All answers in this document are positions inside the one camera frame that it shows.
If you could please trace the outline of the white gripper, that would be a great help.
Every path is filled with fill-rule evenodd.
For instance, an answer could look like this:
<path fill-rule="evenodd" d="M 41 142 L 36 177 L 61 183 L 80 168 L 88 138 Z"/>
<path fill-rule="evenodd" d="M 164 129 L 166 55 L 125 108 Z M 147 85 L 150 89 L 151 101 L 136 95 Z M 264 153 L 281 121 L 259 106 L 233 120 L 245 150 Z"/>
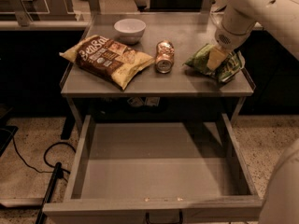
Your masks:
<path fill-rule="evenodd" d="M 206 67 L 214 71 L 227 58 L 230 51 L 239 48 L 249 37 L 249 34 L 234 35 L 219 25 L 215 32 L 215 39 L 219 45 L 215 45 L 209 52 Z"/>

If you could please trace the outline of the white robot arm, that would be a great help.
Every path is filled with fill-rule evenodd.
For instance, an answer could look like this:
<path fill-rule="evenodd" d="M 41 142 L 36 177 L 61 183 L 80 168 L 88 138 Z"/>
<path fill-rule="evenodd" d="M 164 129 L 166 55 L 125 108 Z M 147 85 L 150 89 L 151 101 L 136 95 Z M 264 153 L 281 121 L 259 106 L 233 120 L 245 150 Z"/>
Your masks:
<path fill-rule="evenodd" d="M 256 23 L 299 59 L 298 0 L 226 0 L 215 32 L 218 42 L 207 67 L 218 68 L 228 53 L 242 45 Z M 264 195 L 258 224 L 299 224 L 299 140 L 281 154 Z"/>

